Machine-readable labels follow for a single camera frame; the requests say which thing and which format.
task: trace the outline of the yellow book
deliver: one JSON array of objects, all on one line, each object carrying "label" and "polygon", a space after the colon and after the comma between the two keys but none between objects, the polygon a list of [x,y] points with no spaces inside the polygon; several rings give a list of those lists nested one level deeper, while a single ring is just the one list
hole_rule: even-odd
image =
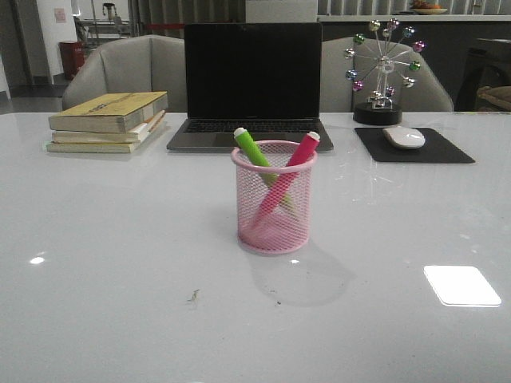
[{"label": "yellow book", "polygon": [[128,130],[126,133],[103,133],[103,132],[68,132],[57,130],[52,133],[52,141],[58,144],[117,144],[133,143],[143,141],[165,114],[164,110],[159,111],[155,116]]},{"label": "yellow book", "polygon": [[122,132],[168,108],[167,92],[107,93],[50,116],[50,128],[75,132]]},{"label": "yellow book", "polygon": [[133,142],[50,142],[46,145],[48,152],[60,153],[131,153],[136,150],[142,142],[148,139],[164,121],[164,113],[158,113],[155,118],[145,125],[149,125],[147,134],[140,136],[139,140]]}]

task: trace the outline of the pink mesh pen holder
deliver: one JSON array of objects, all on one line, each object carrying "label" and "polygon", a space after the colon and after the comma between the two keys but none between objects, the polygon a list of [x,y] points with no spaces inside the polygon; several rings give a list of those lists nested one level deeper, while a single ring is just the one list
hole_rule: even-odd
[{"label": "pink mesh pen holder", "polygon": [[239,148],[231,154],[236,164],[238,237],[247,248],[266,254],[295,251],[309,239],[311,170],[317,154],[287,167],[297,143],[256,143],[270,167],[253,165]]}]

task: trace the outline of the white mouse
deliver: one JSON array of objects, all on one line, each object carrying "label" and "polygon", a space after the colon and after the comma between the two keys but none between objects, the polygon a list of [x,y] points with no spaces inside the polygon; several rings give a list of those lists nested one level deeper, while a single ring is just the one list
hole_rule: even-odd
[{"label": "white mouse", "polygon": [[400,149],[417,149],[426,142],[422,133],[417,129],[405,126],[383,128],[383,134],[393,146]]}]

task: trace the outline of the ferris wheel ornament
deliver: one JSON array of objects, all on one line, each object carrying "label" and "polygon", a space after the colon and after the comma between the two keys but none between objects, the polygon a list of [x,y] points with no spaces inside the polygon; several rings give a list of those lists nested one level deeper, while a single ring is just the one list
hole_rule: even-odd
[{"label": "ferris wheel ornament", "polygon": [[[359,92],[365,87],[365,79],[376,71],[376,87],[370,93],[366,102],[357,104],[353,118],[355,121],[371,125],[393,125],[399,124],[402,120],[402,111],[399,105],[392,102],[392,96],[395,93],[394,86],[390,83],[390,75],[397,74],[404,88],[411,88],[416,80],[402,73],[401,69],[408,69],[411,72],[417,72],[421,68],[419,61],[403,62],[402,58],[410,52],[421,53],[426,44],[423,41],[416,41],[408,50],[395,53],[394,48],[404,39],[411,38],[415,29],[407,26],[402,30],[401,38],[398,42],[392,42],[392,35],[396,34],[399,27],[399,20],[392,18],[386,23],[386,28],[381,31],[381,37],[378,35],[382,23],[378,20],[369,22],[369,31],[374,32],[377,42],[377,51],[373,51],[367,45],[366,50],[370,56],[363,56],[356,53],[353,48],[346,49],[344,57],[347,60],[353,60],[355,56],[364,57],[371,61],[370,68],[361,72],[355,69],[346,71],[346,79],[353,81],[352,89]],[[356,34],[353,42],[356,45],[364,45],[366,37],[364,34]]]}]

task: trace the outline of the laptop screen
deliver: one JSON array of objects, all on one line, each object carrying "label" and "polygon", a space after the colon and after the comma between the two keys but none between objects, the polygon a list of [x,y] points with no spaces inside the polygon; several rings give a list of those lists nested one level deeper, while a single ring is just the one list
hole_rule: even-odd
[{"label": "laptop screen", "polygon": [[319,116],[319,23],[188,24],[188,117]]}]

